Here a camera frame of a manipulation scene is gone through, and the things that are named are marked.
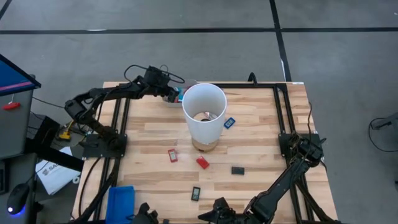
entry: white paper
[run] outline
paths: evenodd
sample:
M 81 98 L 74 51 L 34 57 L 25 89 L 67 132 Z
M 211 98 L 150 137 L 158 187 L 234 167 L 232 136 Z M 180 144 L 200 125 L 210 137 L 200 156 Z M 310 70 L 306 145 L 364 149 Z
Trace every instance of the white paper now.
M 60 152 L 72 155 L 70 147 L 64 147 Z M 62 187 L 67 185 L 73 178 L 80 175 L 80 172 L 65 168 L 53 162 L 49 162 L 47 165 L 46 160 L 42 160 L 36 164 L 36 172 L 42 181 L 45 190 L 49 195 L 53 195 L 58 192 Z

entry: computer mouse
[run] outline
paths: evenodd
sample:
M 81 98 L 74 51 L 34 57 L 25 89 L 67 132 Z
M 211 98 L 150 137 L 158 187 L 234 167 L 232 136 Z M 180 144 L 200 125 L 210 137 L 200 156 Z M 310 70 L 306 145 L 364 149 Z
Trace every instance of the computer mouse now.
M 7 211 L 11 215 L 18 214 L 25 206 L 29 194 L 28 184 L 18 184 L 14 187 L 7 200 Z

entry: blue monitor screen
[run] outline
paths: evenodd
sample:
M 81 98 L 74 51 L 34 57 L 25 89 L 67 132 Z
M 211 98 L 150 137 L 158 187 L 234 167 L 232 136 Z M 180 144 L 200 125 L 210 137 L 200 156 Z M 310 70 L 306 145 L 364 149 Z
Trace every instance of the blue monitor screen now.
M 26 75 L 0 60 L 0 96 L 37 88 Z

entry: blue object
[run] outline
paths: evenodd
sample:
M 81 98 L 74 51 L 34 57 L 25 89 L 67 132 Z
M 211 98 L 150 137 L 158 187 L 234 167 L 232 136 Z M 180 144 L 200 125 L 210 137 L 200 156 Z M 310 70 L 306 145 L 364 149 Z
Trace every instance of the blue object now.
M 184 91 L 182 90 L 182 88 L 178 88 L 178 91 L 180 92 L 178 94 L 178 100 L 182 101 L 182 98 L 184 97 Z
M 224 127 L 226 129 L 229 129 L 233 124 L 235 123 L 235 120 L 233 118 L 229 118 L 225 123 Z
M 21 215 L 23 215 L 25 213 L 25 208 L 26 208 L 26 206 L 24 206 L 22 208 L 22 210 L 20 212 L 18 212 L 17 214 L 15 214 L 15 215 L 11 215 L 10 214 L 10 216 L 12 216 L 12 217 L 20 217 Z
M 130 224 L 134 214 L 134 187 L 111 187 L 109 189 L 106 224 Z
M 38 81 L 0 54 L 0 96 L 40 87 Z

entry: white cup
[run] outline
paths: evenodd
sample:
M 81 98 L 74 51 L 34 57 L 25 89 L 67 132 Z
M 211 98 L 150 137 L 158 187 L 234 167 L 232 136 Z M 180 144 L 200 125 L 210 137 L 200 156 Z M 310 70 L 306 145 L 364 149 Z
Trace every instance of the white cup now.
M 192 144 L 200 151 L 216 147 L 223 132 L 226 112 L 226 96 L 213 84 L 201 83 L 189 88 L 182 99 L 182 109 L 192 137 Z M 198 121 L 194 117 L 203 112 L 216 116 L 211 121 Z

